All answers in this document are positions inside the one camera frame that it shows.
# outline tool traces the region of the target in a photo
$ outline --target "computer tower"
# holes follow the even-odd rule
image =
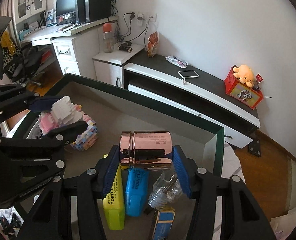
[[[75,0],[75,20],[77,23],[86,22],[85,0]]]
[[[111,11],[111,0],[85,0],[86,22],[108,18]]]

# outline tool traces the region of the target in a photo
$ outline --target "yellow highlighter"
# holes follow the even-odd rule
[[[121,179],[121,167],[119,164],[110,192],[103,200],[103,209],[106,220],[111,230],[121,230],[124,226],[124,200]]]

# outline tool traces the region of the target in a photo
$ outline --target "smartphone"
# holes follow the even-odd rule
[[[194,78],[199,77],[198,73],[194,70],[184,70],[184,71],[178,71],[179,76],[182,78]]]

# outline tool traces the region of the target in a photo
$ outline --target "white drawer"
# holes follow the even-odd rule
[[[136,86],[133,86],[133,85],[129,85],[128,90],[132,91],[132,92],[135,92],[137,94],[140,94],[140,95],[143,95],[143,96],[158,100],[158,101],[166,103],[168,105],[174,106],[176,108],[179,108],[179,109],[184,110],[186,112],[189,112],[191,114],[197,115],[197,116],[199,116],[199,117],[201,117],[203,119],[206,119],[206,120],[208,120],[210,122],[213,122],[213,123],[215,123],[217,125],[220,125],[220,126],[224,127],[225,136],[231,136],[231,138],[225,137],[225,141],[228,142],[228,143],[231,143],[234,146],[237,146],[238,148],[243,148],[252,141],[252,139],[249,138],[248,136],[246,136],[246,135],[244,135],[244,134],[242,134],[242,133],[240,133],[240,132],[238,132],[238,131],[230,128],[230,127],[228,127],[227,125],[222,124],[222,123],[216,121],[215,119],[212,119],[211,117],[208,117],[208,116],[206,116],[204,114],[201,114],[198,111],[195,111],[195,110],[193,110],[193,109],[191,109],[189,107],[186,107],[186,106],[181,105],[181,104],[179,104],[177,102],[174,102],[174,101],[172,101],[172,100],[170,100],[168,98],[164,98],[164,97],[162,97],[160,95],[157,95],[155,93],[152,93],[150,91],[144,90],[142,88],[139,88],[139,87],[136,87]]]
[[[52,42],[51,38],[48,39],[41,39],[41,40],[37,40],[37,41],[32,41],[31,44],[32,46],[38,46],[38,45],[48,45],[51,44]]]
[[[54,42],[53,46],[57,59],[77,61],[72,42]]]
[[[80,76],[78,62],[70,60],[58,60],[62,73],[65,75],[67,73],[75,74]]]

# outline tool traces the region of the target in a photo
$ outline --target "orange octopus plush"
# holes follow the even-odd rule
[[[239,81],[250,88],[253,88],[255,77],[251,68],[247,65],[241,65],[240,67],[234,67],[232,69],[234,71],[234,77],[239,78]]]

